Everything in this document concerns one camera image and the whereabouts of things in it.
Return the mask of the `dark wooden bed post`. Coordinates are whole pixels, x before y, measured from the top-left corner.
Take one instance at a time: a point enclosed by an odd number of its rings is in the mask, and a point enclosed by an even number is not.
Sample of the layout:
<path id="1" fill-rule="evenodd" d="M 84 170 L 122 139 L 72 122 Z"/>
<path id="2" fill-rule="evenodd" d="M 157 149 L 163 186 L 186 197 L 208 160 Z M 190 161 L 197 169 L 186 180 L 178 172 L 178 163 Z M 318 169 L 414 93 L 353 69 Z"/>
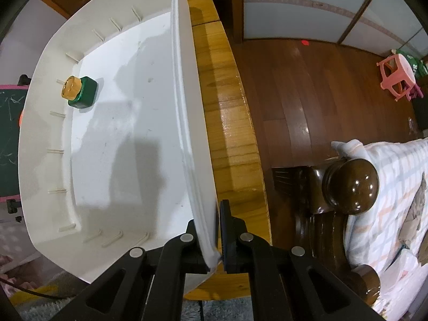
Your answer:
<path id="1" fill-rule="evenodd" d="M 297 245 L 372 306 L 380 294 L 374 268 L 345 254 L 345 229 L 354 215 L 369 211 L 379 193 L 379 176 L 369 161 L 335 157 L 314 166 L 275 167 L 273 185 L 295 216 Z"/>

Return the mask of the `green bottle gold cap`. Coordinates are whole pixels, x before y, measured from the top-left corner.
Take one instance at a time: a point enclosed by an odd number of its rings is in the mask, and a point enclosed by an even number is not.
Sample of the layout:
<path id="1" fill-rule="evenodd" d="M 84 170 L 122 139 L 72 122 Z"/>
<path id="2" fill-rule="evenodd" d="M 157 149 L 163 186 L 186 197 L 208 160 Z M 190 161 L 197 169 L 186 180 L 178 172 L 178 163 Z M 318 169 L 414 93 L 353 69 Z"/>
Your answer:
<path id="1" fill-rule="evenodd" d="M 70 76 L 62 86 L 62 98 L 69 106 L 86 109 L 94 104 L 98 84 L 90 77 Z"/>

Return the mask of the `pink plastic stool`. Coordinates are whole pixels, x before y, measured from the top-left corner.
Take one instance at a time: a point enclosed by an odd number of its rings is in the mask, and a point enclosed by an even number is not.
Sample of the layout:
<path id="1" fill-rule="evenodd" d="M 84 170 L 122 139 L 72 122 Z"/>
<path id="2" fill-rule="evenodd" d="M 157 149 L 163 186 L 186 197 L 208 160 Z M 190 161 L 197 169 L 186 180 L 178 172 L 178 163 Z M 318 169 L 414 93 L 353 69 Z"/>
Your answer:
<path id="1" fill-rule="evenodd" d="M 423 94 L 417 86 L 414 72 L 416 59 L 396 51 L 395 54 L 376 63 L 380 70 L 382 90 L 388 90 L 399 101 L 406 97 L 411 101 L 415 96 Z"/>

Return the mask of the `white plastic storage bin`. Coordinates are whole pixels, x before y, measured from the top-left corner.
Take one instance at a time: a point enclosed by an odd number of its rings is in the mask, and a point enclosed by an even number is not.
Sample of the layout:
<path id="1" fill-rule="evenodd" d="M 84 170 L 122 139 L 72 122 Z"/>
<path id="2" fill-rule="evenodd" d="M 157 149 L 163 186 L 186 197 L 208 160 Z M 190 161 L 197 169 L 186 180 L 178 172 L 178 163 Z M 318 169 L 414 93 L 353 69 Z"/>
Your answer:
<path id="1" fill-rule="evenodd" d="M 70 76 L 98 84 L 68 105 Z M 217 196 L 187 0 L 91 0 L 52 36 L 20 129 L 19 184 L 34 247 L 93 282 L 129 249 L 193 221 L 215 272 Z"/>

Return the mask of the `green chalkboard pink frame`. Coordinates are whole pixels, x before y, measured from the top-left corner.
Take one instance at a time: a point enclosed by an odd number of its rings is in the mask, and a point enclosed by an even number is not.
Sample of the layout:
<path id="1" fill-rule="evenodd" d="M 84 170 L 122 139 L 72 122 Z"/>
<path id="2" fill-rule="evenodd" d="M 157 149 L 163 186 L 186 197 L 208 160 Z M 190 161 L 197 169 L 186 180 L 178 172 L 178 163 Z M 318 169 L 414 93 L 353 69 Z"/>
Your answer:
<path id="1" fill-rule="evenodd" d="M 1 85 L 1 203 L 19 200 L 18 141 L 28 86 Z"/>

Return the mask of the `sliding wardrobe door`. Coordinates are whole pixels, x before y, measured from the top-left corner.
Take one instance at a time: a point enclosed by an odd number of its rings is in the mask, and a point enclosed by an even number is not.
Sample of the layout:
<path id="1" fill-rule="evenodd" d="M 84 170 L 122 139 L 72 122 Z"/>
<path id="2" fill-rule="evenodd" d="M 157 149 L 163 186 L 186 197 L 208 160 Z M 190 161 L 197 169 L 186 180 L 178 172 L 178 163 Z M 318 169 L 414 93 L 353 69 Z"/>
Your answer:
<path id="1" fill-rule="evenodd" d="M 244 0 L 246 39 L 309 39 L 384 55 L 427 55 L 427 32 L 405 0 Z"/>

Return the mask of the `checked white blanket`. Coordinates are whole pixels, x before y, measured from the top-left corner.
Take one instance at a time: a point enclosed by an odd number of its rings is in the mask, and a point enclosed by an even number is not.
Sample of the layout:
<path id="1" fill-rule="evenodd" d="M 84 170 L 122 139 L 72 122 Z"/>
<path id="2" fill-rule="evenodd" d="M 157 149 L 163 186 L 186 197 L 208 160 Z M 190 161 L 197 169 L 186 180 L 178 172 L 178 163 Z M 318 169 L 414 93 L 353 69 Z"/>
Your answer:
<path id="1" fill-rule="evenodd" d="M 427 234 L 427 139 L 331 146 L 342 157 L 368 160 L 378 173 L 373 207 L 347 221 L 345 254 L 351 266 L 369 265 L 379 276 L 374 311 L 399 320 L 427 278 L 427 264 L 418 257 Z"/>

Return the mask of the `grey fluffy rug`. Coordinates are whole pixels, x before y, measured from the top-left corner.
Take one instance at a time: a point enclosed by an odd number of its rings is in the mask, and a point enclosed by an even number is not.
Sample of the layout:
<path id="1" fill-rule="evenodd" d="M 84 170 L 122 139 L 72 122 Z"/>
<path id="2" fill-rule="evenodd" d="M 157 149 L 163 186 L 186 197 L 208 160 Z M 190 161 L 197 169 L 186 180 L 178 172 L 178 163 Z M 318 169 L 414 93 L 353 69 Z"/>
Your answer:
<path id="1" fill-rule="evenodd" d="M 98 310 L 84 313 L 72 299 L 42 302 L 19 310 L 22 320 L 142 320 L 146 304 L 132 303 L 117 315 L 105 315 Z M 253 320 L 250 297 L 224 301 L 184 300 L 181 310 L 169 320 Z"/>

